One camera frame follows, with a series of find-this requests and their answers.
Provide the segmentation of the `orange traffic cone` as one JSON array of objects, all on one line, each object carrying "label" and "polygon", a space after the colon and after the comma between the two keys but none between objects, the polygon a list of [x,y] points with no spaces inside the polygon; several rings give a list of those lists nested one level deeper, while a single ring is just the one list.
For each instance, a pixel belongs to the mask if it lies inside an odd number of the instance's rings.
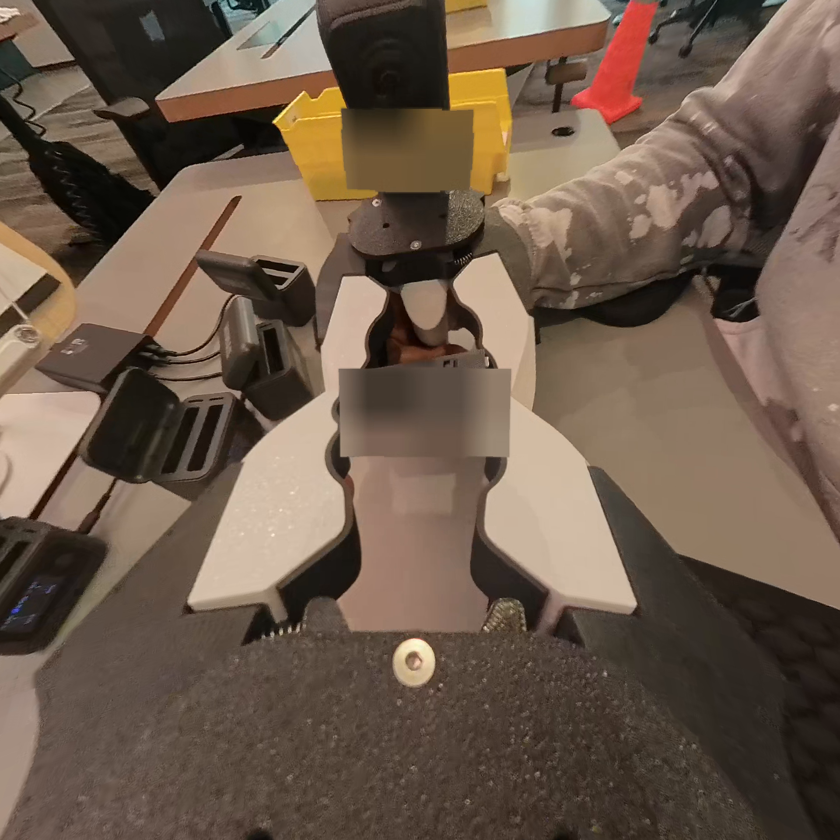
[{"label": "orange traffic cone", "polygon": [[597,111],[607,125],[640,109],[634,90],[655,12],[652,2],[627,4],[592,84],[572,97],[572,106]]}]

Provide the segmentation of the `row of black office chairs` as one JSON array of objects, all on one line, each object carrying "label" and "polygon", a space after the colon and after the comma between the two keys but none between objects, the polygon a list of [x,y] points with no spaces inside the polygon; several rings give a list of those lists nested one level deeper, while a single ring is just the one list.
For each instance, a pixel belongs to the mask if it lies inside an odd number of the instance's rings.
[{"label": "row of black office chairs", "polygon": [[763,30],[763,10],[765,1],[689,1],[687,5],[676,9],[666,19],[654,26],[647,37],[650,46],[659,40],[662,29],[677,24],[687,24],[689,34],[678,49],[678,58],[687,58],[698,36],[718,21],[732,18],[744,24],[751,44]]}]

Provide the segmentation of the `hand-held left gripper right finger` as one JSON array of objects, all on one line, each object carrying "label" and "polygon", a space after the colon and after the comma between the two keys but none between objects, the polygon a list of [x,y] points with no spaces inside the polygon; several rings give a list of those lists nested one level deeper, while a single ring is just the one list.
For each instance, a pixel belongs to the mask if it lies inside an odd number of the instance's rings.
[{"label": "hand-held left gripper right finger", "polygon": [[490,603],[518,602],[545,634],[569,609],[636,611],[589,464],[557,429],[511,399],[508,454],[488,458],[485,476],[471,576]]}]

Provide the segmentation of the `black power adapter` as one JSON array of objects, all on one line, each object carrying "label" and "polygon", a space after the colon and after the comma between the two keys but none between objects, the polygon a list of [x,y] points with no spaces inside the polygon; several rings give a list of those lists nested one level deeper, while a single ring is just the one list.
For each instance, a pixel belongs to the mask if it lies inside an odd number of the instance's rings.
[{"label": "black power adapter", "polygon": [[104,396],[126,370],[149,370],[161,358],[161,350],[145,333],[82,323],[59,341],[35,370],[71,389]]}]

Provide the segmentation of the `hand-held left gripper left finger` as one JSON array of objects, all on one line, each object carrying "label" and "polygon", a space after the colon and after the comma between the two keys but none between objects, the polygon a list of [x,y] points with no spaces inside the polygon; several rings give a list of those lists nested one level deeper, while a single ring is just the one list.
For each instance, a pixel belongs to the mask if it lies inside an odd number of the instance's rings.
[{"label": "hand-held left gripper left finger", "polygon": [[338,394],[271,429],[241,462],[186,603],[193,611],[264,606],[350,533],[348,488],[332,459]]}]

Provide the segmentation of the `black battery charger case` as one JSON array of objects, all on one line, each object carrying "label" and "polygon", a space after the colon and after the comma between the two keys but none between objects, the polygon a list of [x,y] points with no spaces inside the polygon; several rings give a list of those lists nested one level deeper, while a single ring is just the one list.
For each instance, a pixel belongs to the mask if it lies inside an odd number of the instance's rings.
[{"label": "black battery charger case", "polygon": [[183,400],[146,371],[129,368],[103,400],[79,455],[114,479],[192,498],[224,468],[241,408],[228,392]]},{"label": "black battery charger case", "polygon": [[255,410],[279,422],[313,398],[303,355],[280,320],[260,321],[254,304],[235,296],[218,332],[223,383]]},{"label": "black battery charger case", "polygon": [[47,648],[108,553],[98,538],[41,521],[1,521],[1,656]]},{"label": "black battery charger case", "polygon": [[316,286],[301,262],[262,255],[242,257],[208,249],[198,250],[196,261],[222,291],[250,300],[260,319],[302,327],[315,315]]}]

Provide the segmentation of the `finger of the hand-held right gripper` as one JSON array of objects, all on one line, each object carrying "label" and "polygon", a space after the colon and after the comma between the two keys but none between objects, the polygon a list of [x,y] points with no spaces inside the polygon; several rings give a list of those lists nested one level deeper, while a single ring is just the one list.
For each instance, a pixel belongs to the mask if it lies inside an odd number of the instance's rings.
[{"label": "finger of the hand-held right gripper", "polygon": [[452,283],[468,329],[493,366],[510,372],[511,397],[533,409],[536,328],[498,253],[472,259]]},{"label": "finger of the hand-held right gripper", "polygon": [[342,278],[321,345],[323,383],[333,402],[339,398],[341,371],[364,370],[386,361],[393,325],[389,290],[367,276]]}]

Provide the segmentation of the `long wooden table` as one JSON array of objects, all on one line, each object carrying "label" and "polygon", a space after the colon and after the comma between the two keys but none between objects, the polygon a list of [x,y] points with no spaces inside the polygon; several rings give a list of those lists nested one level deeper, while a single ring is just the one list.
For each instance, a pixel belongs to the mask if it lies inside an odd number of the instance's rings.
[{"label": "long wooden table", "polygon": [[[282,108],[334,86],[313,2],[274,3],[156,96],[170,123]],[[489,1],[447,16],[450,72],[585,56],[606,42],[597,1]]]}]

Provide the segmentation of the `small black bag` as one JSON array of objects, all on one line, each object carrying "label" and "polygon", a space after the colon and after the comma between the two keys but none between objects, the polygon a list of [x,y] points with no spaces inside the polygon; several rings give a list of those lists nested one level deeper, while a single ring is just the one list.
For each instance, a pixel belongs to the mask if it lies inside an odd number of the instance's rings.
[{"label": "small black bag", "polygon": [[36,138],[27,155],[45,193],[101,245],[117,243],[154,201],[70,143]]}]

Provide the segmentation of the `person's right hand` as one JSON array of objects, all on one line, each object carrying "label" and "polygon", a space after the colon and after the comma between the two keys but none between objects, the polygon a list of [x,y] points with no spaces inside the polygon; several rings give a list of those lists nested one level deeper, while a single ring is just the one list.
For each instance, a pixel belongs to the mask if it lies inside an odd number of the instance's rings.
[{"label": "person's right hand", "polygon": [[477,350],[467,348],[463,343],[447,339],[443,343],[429,344],[421,339],[417,327],[410,319],[402,297],[392,292],[388,298],[392,315],[392,330],[385,342],[385,356],[388,365],[433,364],[433,360],[447,354]]}]

